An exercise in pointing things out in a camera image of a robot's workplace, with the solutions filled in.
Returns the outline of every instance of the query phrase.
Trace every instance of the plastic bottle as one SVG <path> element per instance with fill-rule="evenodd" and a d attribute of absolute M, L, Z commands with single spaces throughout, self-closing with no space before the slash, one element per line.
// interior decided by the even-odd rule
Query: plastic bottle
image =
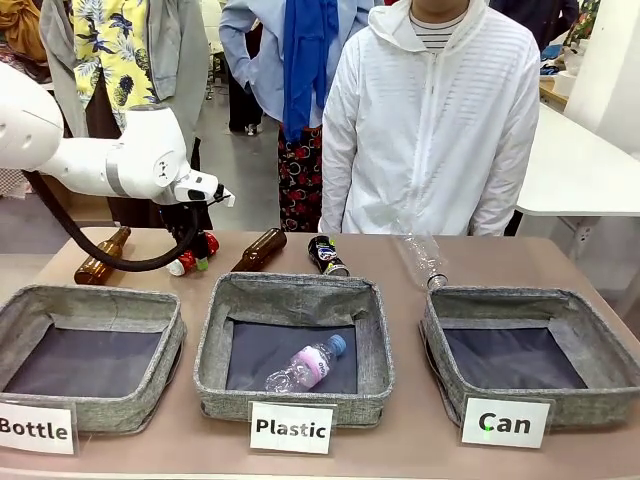
<path fill-rule="evenodd" d="M 409 234 L 396 238 L 400 256 L 416 285 L 425 291 L 447 285 L 446 264 L 431 235 Z"/>
<path fill-rule="evenodd" d="M 296 353 L 284 370 L 267 377 L 264 388 L 267 392 L 306 392 L 326 377 L 335 362 L 347 349 L 340 335 L 333 335 L 326 343 L 314 343 Z"/>

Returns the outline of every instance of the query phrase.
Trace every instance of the table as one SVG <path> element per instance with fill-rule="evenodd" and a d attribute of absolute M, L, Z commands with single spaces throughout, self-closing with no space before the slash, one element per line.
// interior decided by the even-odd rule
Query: table
<path fill-rule="evenodd" d="M 516 208 L 532 217 L 559 217 L 574 231 L 569 257 L 577 260 L 600 217 L 640 216 L 640 162 L 561 113 L 540 104 L 540 121 Z M 520 226 L 547 237 L 547 228 Z M 640 294 L 632 282 L 616 309 L 624 316 Z"/>
<path fill-rule="evenodd" d="M 86 229 L 94 242 L 113 229 Z M 186 348 L 173 383 L 148 429 L 130 437 L 93 437 L 81 441 L 77 458 L 46 457 L 0 451 L 0 476 L 7 469 L 66 472 L 64 478 L 88 473 L 147 474 L 136 478 L 171 478 L 171 474 L 305 475 L 412 478 L 569 479 L 621 477 L 640 472 L 640 410 L 627 426 L 598 433 L 558 433 L 541 451 L 477 448 L 459 444 L 459 431 L 445 415 L 438 389 L 426 365 L 418 333 L 424 294 L 411 283 L 393 238 L 339 235 L 340 256 L 354 275 L 376 282 L 389 318 L 397 383 L 379 427 L 339 430 L 329 456 L 312 457 L 251 452 L 247 424 L 203 418 L 193 385 L 192 369 L 200 330 L 215 280 L 239 259 L 257 233 L 216 233 L 221 250 L 206 273 L 175 278 L 163 270 L 140 274 L 117 272 L 111 284 L 175 292 L 182 301 L 188 327 Z M 289 243 L 267 268 L 272 272 L 312 273 L 306 257 L 309 235 L 289 234 Z M 439 239 L 447 257 L 451 284 L 562 287 L 593 302 L 629 348 L 640 344 L 571 262 L 546 239 Z M 172 239 L 162 231 L 134 230 L 125 247 L 127 258 L 165 252 Z M 45 267 L 37 281 L 63 284 L 85 258 L 67 244 Z"/>
<path fill-rule="evenodd" d="M 553 91 L 556 81 L 552 76 L 540 77 L 540 101 L 557 112 L 563 112 L 567 107 L 569 97 L 559 95 Z"/>

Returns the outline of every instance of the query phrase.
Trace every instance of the striped shirt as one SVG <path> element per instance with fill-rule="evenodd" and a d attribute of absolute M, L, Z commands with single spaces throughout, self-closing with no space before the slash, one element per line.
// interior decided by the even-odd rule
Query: striped shirt
<path fill-rule="evenodd" d="M 425 23 L 417 20 L 413 13 L 410 14 L 411 26 L 413 31 L 426 47 L 427 50 L 433 50 L 440 52 L 444 49 L 445 45 L 449 41 L 449 37 L 462 22 L 462 19 L 467 13 L 463 13 L 458 18 L 445 23 Z"/>

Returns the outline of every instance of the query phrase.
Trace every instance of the pink bottle label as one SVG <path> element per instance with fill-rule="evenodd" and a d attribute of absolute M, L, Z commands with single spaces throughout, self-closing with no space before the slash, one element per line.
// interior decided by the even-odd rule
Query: pink bottle label
<path fill-rule="evenodd" d="M 311 370 L 314 380 L 313 385 L 317 384 L 329 373 L 329 365 L 326 364 L 320 352 L 315 348 L 304 347 L 296 353 L 295 357 L 304 362 L 304 364 L 309 367 L 309 370 Z"/>

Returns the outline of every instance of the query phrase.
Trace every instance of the brown glass bottle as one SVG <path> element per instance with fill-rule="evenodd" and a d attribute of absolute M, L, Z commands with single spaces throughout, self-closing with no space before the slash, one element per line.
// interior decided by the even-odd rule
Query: brown glass bottle
<path fill-rule="evenodd" d="M 253 242 L 242 254 L 242 259 L 233 267 L 232 272 L 258 272 L 274 253 L 287 244 L 287 236 L 279 228 L 267 230 Z"/>
<path fill-rule="evenodd" d="M 122 258 L 122 247 L 131 235 L 129 227 L 120 227 L 109 240 L 98 244 L 98 248 L 108 253 L 113 258 Z M 78 285 L 104 285 L 113 273 L 113 268 L 108 267 L 93 257 L 87 257 L 80 268 L 76 270 L 73 279 Z"/>

